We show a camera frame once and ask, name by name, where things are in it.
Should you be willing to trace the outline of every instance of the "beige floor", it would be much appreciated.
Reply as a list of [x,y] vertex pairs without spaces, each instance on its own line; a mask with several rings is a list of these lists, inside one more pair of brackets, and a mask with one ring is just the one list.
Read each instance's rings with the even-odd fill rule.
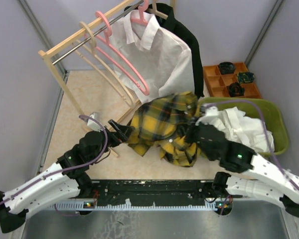
[[[101,113],[102,124],[106,124],[109,119],[118,119],[128,109],[109,83],[96,71],[72,71],[67,85],[85,114]],[[209,95],[206,87],[204,94]],[[44,168],[78,143],[85,134],[82,125],[78,113],[64,96]],[[115,150],[120,155],[119,158],[110,155],[102,163],[90,167],[87,173],[92,179],[213,179],[216,172],[224,171],[218,166],[218,162],[210,162],[205,158],[199,158],[192,168],[171,165],[159,159],[158,148],[151,148],[144,157],[140,157],[125,144]]]

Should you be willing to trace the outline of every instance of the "clothing pile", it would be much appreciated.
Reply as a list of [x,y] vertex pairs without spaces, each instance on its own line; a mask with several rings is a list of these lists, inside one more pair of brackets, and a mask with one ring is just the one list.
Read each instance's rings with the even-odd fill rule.
[[[145,96],[118,68],[115,68],[116,74],[142,103],[185,91],[202,97],[203,69],[197,39],[175,19],[172,7],[163,3],[156,6],[158,11],[167,15],[167,19],[144,12],[148,24],[139,24],[131,20],[140,17],[139,11],[133,10],[111,25],[110,36],[111,44],[146,81],[149,95]],[[135,76],[122,58],[116,54],[113,58]]]
[[[245,116],[246,113],[237,107],[217,113],[215,118],[205,122],[224,132],[226,139],[242,143],[256,152],[270,152],[269,147],[275,150],[273,134],[268,130],[264,132],[260,119]],[[266,142],[265,133],[268,135],[270,145]]]
[[187,123],[199,117],[197,96],[191,92],[172,94],[143,104],[129,123],[135,129],[127,143],[141,156],[152,146],[160,147],[160,158],[178,166],[194,165],[201,153],[196,143],[186,143]]
[[[202,154],[196,143],[187,143],[185,135],[188,123],[201,116],[201,102],[191,92],[172,94],[143,104],[135,112],[129,125],[135,129],[127,143],[139,155],[144,156],[152,146],[160,147],[160,158],[183,166],[193,166]],[[223,131],[228,140],[240,142],[257,152],[268,152],[260,119],[245,116],[235,108],[217,111],[209,123]],[[272,133],[267,131],[274,149]]]

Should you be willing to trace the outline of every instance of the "white shirt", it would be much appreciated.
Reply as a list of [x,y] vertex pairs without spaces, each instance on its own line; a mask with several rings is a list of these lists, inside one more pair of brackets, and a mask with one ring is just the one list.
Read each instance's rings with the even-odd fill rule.
[[[271,147],[275,150],[273,133],[264,132],[262,121],[245,116],[245,112],[237,107],[214,111],[210,117],[202,117],[201,122],[211,124],[225,133],[226,139],[242,143],[256,152],[270,152]],[[267,144],[265,133],[269,138]]]
[[[133,10],[115,22],[110,41],[128,60],[149,86],[149,96],[145,96],[137,86],[115,68],[123,83],[135,91],[142,103],[184,91],[194,92],[194,77],[191,50],[179,37],[160,27],[155,15],[144,12],[148,25],[131,22],[131,16],[139,18],[139,11]],[[140,83],[138,77],[121,58],[113,54],[120,63]]]

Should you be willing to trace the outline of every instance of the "laundry basket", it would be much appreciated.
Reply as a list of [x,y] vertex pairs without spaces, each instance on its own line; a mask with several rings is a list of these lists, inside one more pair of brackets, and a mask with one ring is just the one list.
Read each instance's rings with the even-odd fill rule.
[[[207,97],[202,99],[203,104],[216,103],[222,101],[233,100],[231,98],[219,98],[219,97]],[[286,151],[289,145],[289,139],[287,131],[284,125],[284,121],[278,107],[270,102],[263,99],[245,99],[258,105],[265,117],[265,123],[267,130],[273,133],[274,144],[275,144],[275,155],[282,154]],[[223,109],[237,107],[239,110],[246,112],[246,116],[251,118],[260,118],[257,110],[251,104],[245,102],[228,103],[217,105],[217,108],[222,111]],[[262,156],[271,156],[270,153],[259,152]]]

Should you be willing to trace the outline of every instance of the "yellow plaid shirt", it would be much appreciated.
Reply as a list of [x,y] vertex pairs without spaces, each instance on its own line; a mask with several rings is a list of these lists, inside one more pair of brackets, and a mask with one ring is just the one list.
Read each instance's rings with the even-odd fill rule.
[[199,116],[199,105],[192,92],[155,99],[134,113],[130,125],[135,129],[127,143],[141,156],[151,146],[159,146],[161,159],[178,166],[192,166],[201,150],[196,143],[185,143],[180,129],[186,129],[193,116]]

